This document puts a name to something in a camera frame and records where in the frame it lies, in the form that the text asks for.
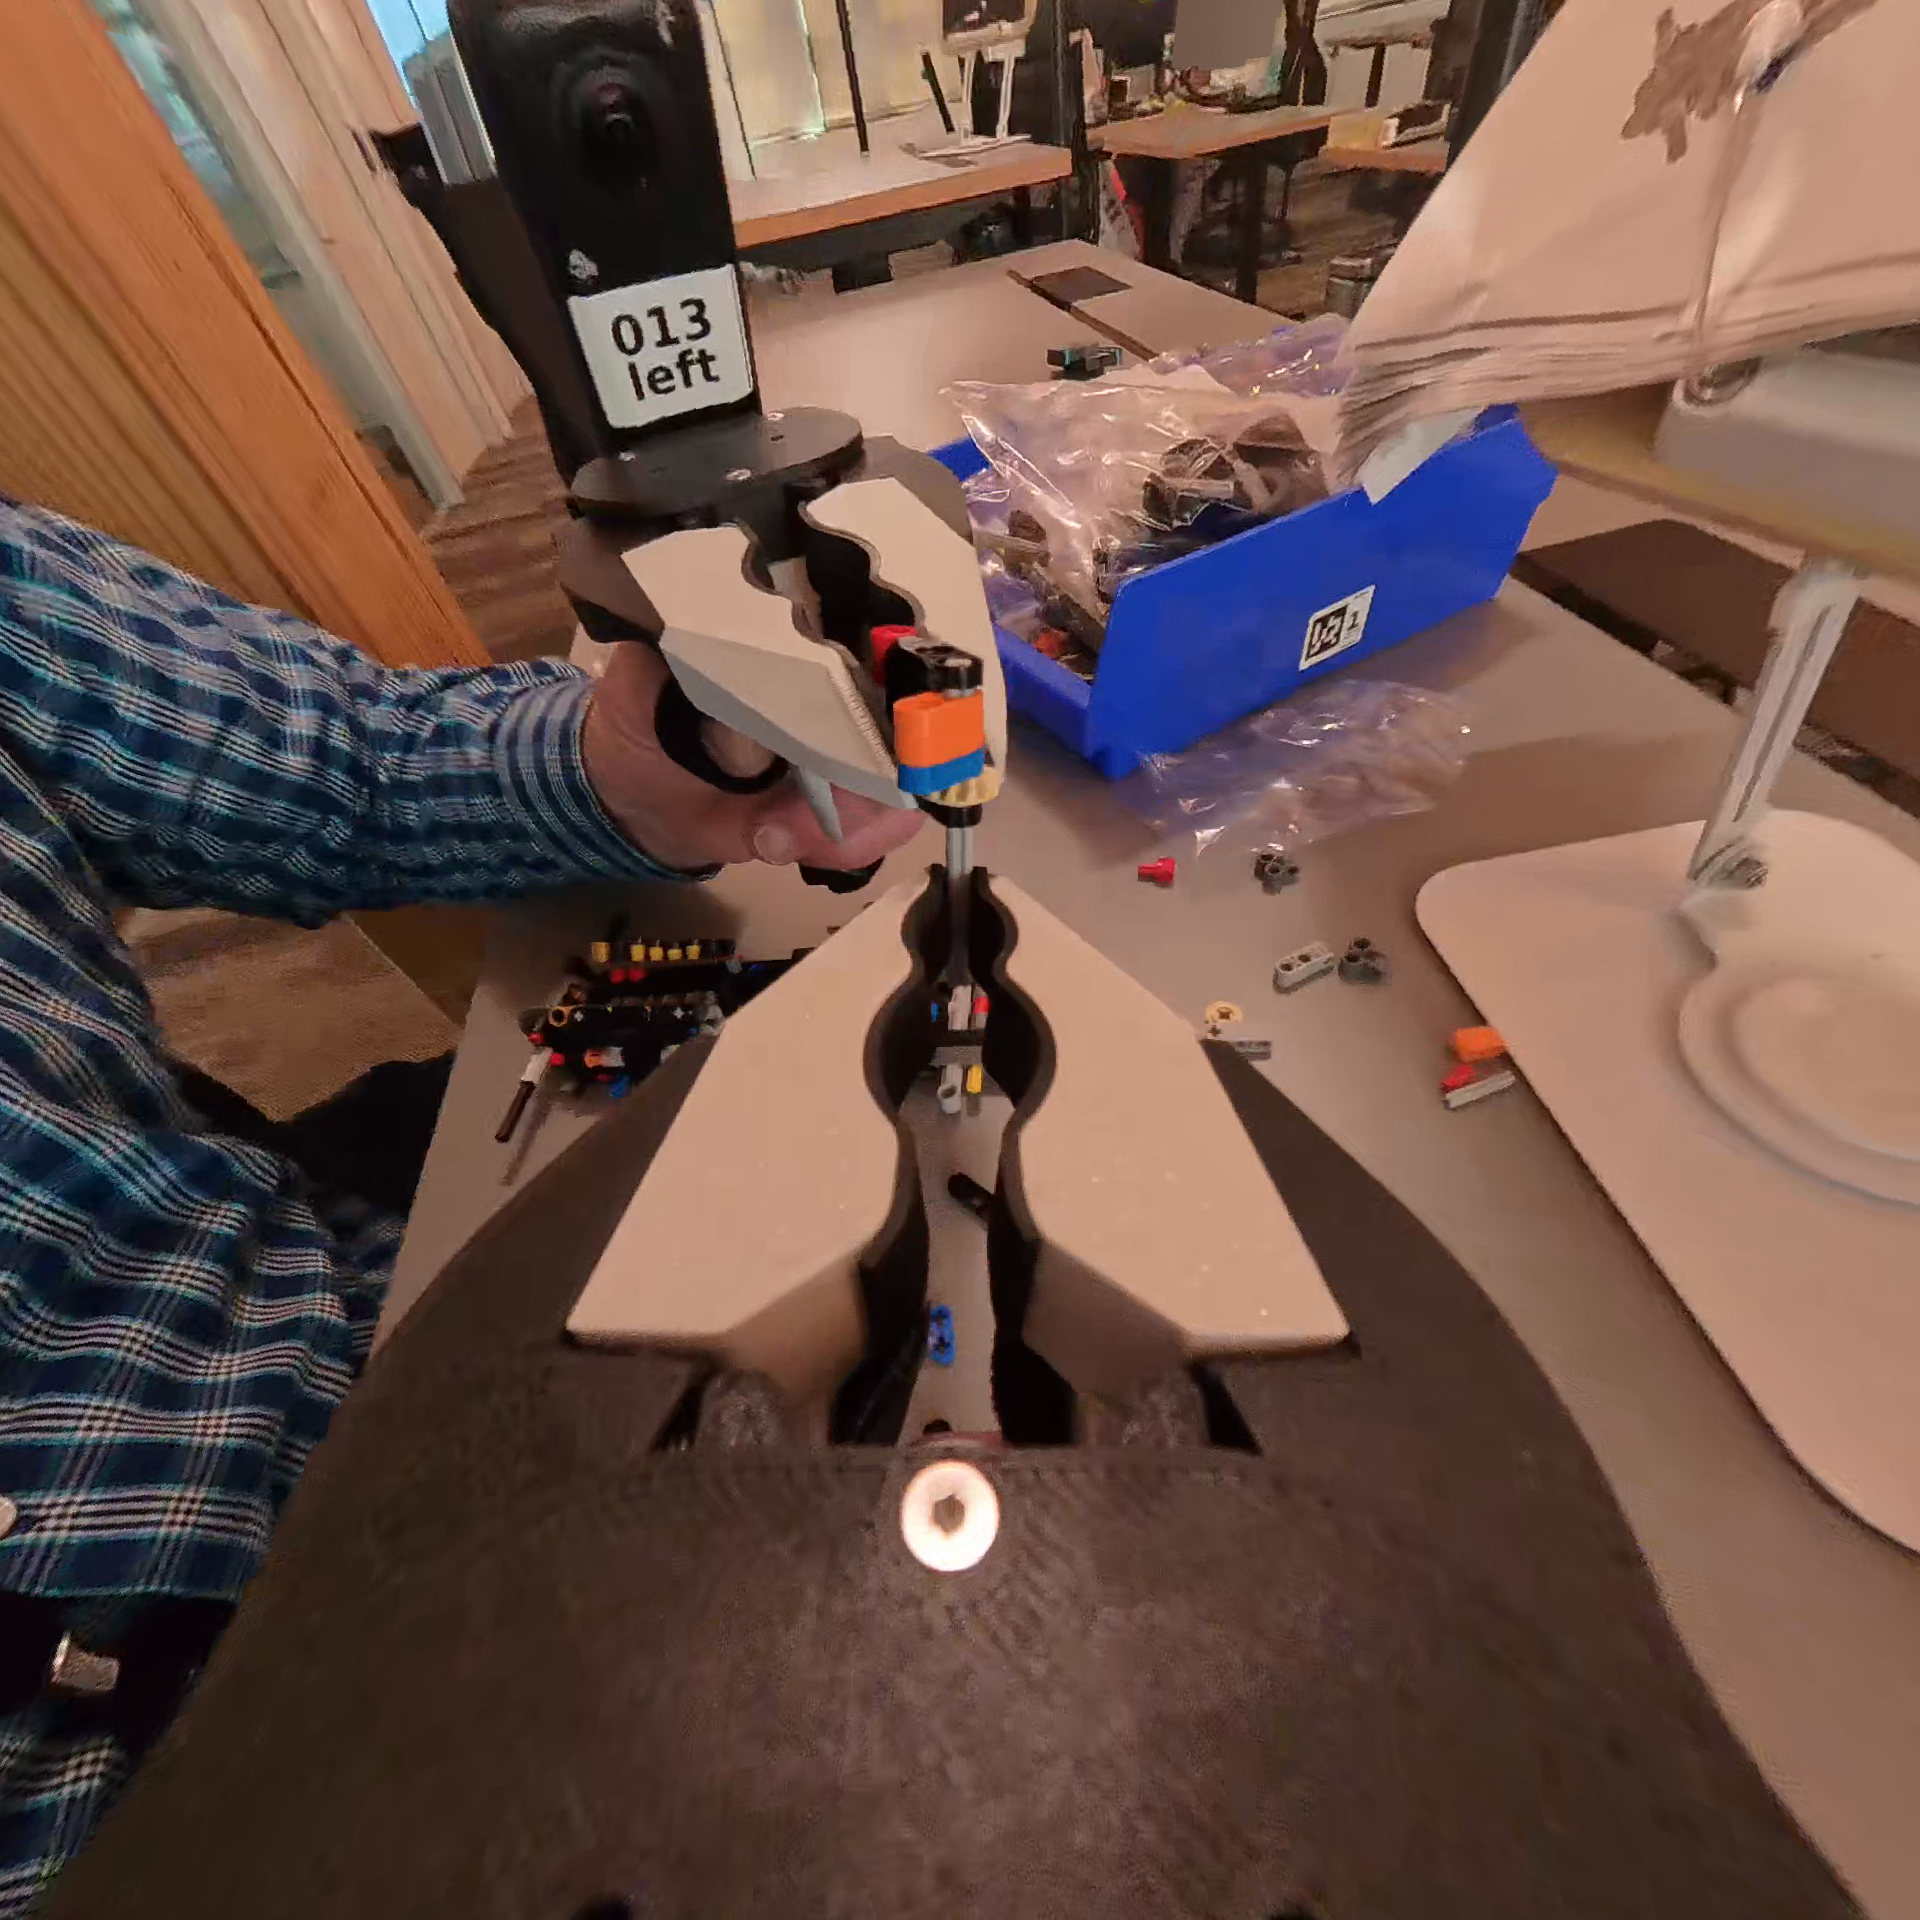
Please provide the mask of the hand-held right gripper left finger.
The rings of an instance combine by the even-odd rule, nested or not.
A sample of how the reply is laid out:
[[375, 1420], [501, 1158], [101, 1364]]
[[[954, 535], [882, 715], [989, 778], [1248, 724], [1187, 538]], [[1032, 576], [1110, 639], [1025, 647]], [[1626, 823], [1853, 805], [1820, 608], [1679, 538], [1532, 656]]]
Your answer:
[[838, 1444], [892, 1440], [923, 1361], [908, 1093], [932, 1066], [934, 879], [866, 905], [733, 1014], [565, 1334], [765, 1377]]

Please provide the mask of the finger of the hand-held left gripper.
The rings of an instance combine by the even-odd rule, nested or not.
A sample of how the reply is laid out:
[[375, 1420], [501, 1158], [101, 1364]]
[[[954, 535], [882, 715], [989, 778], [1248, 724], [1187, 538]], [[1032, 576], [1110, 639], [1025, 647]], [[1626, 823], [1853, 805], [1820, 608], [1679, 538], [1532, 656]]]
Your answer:
[[620, 564], [659, 618], [679, 692], [705, 720], [780, 759], [830, 839], [844, 835], [838, 795], [918, 812], [849, 656], [760, 581], [747, 528], [679, 528], [631, 546]]
[[891, 475], [829, 489], [801, 503], [801, 525], [814, 535], [856, 546], [874, 587], [912, 605], [926, 636], [982, 666], [987, 759], [1005, 770], [1002, 666], [969, 531], [952, 528], [918, 492]]

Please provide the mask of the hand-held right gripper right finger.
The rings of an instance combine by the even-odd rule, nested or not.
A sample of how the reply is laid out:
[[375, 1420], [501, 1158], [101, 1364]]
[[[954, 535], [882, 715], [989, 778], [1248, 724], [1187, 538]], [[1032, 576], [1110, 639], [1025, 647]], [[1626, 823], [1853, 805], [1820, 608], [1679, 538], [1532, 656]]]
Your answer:
[[989, 1225], [990, 1392], [1011, 1444], [1197, 1364], [1337, 1349], [1349, 1324], [1173, 1007], [1023, 886], [973, 879], [1002, 1125]]

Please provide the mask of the small black lego assembly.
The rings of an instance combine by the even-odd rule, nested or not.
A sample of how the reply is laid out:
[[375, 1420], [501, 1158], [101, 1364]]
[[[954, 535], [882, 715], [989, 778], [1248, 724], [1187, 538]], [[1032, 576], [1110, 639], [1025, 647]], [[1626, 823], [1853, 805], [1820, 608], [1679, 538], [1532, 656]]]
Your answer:
[[[868, 651], [878, 669], [891, 742], [891, 709], [914, 692], [978, 692], [983, 695], [982, 666], [964, 651], [926, 636], [916, 626], [877, 624], [868, 630]], [[948, 960], [940, 982], [948, 989], [948, 1034], [973, 1031], [982, 989], [971, 978], [969, 910], [976, 827], [989, 802], [1002, 785], [1002, 772], [983, 757], [983, 765], [940, 765], [936, 775], [963, 772], [960, 781], [938, 783], [912, 781], [897, 763], [899, 793], [918, 805], [945, 832], [948, 876]]]

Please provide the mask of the lego instruction booklet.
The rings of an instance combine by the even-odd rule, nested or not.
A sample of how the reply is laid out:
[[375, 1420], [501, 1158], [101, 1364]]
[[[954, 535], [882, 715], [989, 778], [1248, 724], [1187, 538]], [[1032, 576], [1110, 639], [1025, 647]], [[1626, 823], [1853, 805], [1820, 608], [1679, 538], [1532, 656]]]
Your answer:
[[1918, 313], [1918, 4], [1562, 4], [1347, 325], [1331, 449]]

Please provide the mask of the partly built lego chassis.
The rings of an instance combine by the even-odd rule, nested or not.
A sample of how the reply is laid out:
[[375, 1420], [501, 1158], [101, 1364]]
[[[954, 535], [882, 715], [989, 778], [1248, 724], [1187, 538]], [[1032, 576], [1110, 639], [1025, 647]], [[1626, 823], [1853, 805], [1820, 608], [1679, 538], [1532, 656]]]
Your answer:
[[515, 1139], [546, 1081], [565, 1097], [600, 1087], [623, 1099], [679, 1045], [716, 1036], [809, 954], [796, 947], [744, 957], [719, 936], [639, 941], [616, 918], [602, 941], [568, 963], [557, 993], [516, 1020], [528, 1058], [492, 1139]]

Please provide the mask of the clear bags of lego pieces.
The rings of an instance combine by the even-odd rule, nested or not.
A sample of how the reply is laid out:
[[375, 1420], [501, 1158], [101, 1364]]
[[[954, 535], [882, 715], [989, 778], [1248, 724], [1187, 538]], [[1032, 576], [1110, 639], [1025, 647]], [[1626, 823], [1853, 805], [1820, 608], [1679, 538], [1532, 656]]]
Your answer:
[[1092, 377], [948, 382], [995, 620], [1088, 678], [1121, 589], [1328, 499], [1347, 333], [1321, 313]]

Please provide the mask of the person's left hand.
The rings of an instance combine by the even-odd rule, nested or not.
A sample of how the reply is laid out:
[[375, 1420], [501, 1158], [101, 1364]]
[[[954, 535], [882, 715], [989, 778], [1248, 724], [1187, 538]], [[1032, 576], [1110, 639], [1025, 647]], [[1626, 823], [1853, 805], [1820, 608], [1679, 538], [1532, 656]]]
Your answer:
[[836, 793], [839, 838], [830, 838], [789, 775], [754, 795], [693, 778], [659, 745], [655, 709], [674, 681], [647, 643], [620, 643], [588, 697], [584, 772], [624, 838], [655, 863], [692, 870], [756, 862], [770, 869], [861, 870], [908, 847], [929, 823]]

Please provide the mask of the blue labelled parts bin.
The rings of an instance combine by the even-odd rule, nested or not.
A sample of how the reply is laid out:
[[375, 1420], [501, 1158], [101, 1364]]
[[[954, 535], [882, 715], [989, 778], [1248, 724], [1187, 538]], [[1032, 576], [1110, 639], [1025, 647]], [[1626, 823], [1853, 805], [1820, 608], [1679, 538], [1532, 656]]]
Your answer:
[[1347, 490], [1117, 589], [1092, 674], [995, 620], [1005, 700], [1106, 781], [1488, 604], [1556, 484], [1488, 406], [1384, 498]]

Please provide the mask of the empty clear plastic bag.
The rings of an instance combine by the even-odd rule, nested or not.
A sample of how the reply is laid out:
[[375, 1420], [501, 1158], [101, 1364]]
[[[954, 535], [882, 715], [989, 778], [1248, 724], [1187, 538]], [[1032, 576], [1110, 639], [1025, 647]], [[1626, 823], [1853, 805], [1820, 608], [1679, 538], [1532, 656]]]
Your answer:
[[1337, 680], [1187, 750], [1142, 757], [1116, 795], [1193, 855], [1303, 849], [1431, 812], [1474, 746], [1470, 712], [1453, 695]]

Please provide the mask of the wooden cabinet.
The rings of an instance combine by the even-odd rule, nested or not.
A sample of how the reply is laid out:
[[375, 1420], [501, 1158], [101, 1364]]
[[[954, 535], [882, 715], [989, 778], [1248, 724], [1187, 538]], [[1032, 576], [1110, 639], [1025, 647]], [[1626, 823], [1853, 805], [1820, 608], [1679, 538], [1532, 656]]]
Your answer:
[[382, 662], [485, 648], [95, 11], [5, 4], [1, 480]]

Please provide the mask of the white book stand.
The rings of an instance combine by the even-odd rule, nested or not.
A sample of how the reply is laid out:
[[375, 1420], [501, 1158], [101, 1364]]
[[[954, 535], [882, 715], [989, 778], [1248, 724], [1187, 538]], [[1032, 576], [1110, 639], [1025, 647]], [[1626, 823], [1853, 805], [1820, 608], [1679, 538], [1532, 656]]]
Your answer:
[[1415, 917], [1784, 1450], [1918, 1541], [1914, 847], [1772, 799], [1872, 574], [1914, 583], [1914, 362], [1674, 389], [1634, 489], [1793, 550], [1705, 823], [1433, 873]]

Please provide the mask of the person in blue plaid shirt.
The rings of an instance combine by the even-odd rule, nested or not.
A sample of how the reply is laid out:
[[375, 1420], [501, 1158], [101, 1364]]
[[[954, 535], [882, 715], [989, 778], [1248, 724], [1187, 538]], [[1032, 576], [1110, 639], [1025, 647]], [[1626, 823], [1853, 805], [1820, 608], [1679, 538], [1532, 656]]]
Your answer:
[[5, 1915], [40, 1905], [139, 1761], [134, 1712], [59, 1688], [59, 1650], [126, 1677], [144, 1628], [221, 1631], [402, 1233], [400, 1202], [187, 1091], [114, 922], [289, 922], [207, 873], [234, 799], [210, 763], [248, 692], [230, 605], [252, 608], [5, 498]]

